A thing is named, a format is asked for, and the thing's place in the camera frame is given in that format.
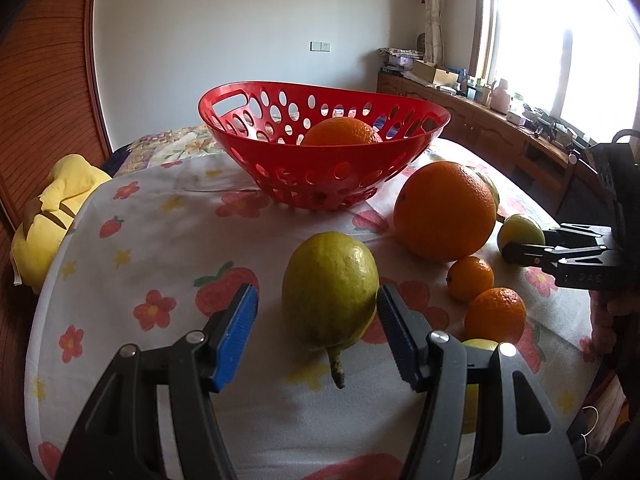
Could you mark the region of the right hand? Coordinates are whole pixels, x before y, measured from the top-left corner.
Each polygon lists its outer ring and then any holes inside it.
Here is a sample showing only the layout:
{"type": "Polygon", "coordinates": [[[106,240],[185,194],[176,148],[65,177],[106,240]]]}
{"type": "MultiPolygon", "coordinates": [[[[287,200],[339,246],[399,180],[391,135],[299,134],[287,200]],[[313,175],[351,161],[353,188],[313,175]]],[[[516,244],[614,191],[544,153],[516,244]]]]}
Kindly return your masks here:
{"type": "Polygon", "coordinates": [[[636,292],[604,292],[590,290],[591,341],[601,356],[611,353],[622,339],[623,332],[615,327],[618,320],[630,320],[632,312],[639,311],[639,294],[636,292]]]}

